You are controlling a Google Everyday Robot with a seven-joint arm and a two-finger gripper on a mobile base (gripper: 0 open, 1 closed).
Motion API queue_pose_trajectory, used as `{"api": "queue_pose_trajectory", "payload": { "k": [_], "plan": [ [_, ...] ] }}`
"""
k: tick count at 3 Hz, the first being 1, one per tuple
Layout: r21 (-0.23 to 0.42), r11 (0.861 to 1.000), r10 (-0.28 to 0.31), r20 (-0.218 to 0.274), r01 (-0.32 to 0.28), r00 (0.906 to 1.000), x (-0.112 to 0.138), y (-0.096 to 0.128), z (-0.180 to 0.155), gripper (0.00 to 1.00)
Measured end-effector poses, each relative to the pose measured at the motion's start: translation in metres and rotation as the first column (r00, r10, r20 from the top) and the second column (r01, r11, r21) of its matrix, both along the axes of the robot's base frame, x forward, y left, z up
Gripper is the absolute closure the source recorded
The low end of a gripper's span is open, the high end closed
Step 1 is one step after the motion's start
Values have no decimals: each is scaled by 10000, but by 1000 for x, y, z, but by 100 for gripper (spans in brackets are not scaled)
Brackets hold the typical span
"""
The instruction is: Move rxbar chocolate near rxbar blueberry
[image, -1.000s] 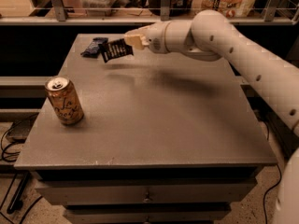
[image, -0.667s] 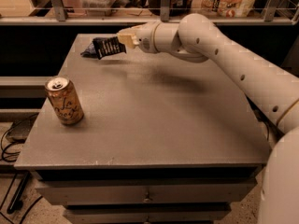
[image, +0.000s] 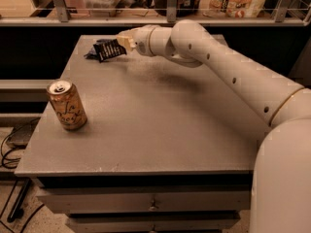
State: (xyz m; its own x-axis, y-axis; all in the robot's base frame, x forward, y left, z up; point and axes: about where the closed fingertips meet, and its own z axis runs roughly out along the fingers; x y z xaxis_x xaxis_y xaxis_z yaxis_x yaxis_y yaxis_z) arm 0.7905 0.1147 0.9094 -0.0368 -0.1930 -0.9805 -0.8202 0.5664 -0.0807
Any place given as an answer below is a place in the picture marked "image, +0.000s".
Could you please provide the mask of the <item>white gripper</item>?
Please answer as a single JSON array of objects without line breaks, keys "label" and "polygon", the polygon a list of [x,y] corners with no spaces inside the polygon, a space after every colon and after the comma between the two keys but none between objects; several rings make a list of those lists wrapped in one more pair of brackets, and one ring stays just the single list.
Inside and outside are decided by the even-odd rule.
[{"label": "white gripper", "polygon": [[157,29],[157,25],[145,25],[143,27],[124,30],[118,34],[117,41],[127,51],[136,49],[141,55],[155,56]]}]

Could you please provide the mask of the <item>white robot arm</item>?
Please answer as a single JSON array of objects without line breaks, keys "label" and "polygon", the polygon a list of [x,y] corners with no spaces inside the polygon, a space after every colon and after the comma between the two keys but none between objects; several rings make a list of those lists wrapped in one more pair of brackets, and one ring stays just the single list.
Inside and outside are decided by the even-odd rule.
[{"label": "white robot arm", "polygon": [[311,90],[221,44],[193,20],[125,30],[117,40],[145,56],[208,66],[258,114],[272,130],[255,162],[249,233],[310,233]]}]

